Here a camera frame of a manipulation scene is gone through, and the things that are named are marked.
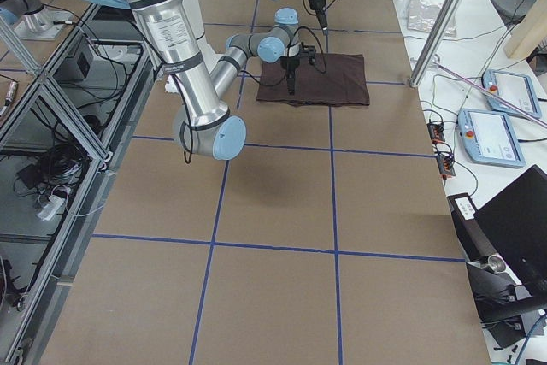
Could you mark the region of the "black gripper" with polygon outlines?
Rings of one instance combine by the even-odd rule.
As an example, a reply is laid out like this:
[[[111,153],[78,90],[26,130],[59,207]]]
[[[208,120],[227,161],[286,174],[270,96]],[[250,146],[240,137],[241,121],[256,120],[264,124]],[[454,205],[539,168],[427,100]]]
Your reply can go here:
[[[288,56],[282,58],[282,68],[285,71],[287,90],[290,95],[296,91],[296,70],[300,65],[299,56]]]
[[[309,7],[316,14],[323,33],[328,33],[328,20],[325,14],[326,0],[308,0]]]

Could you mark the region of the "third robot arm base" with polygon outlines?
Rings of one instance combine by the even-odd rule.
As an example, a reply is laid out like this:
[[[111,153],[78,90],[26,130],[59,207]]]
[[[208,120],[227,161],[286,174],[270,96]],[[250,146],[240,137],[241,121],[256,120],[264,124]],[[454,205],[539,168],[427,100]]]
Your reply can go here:
[[[51,10],[41,0],[1,0],[1,17],[10,26],[18,21],[15,33],[25,40],[54,40],[73,20],[73,14]]]

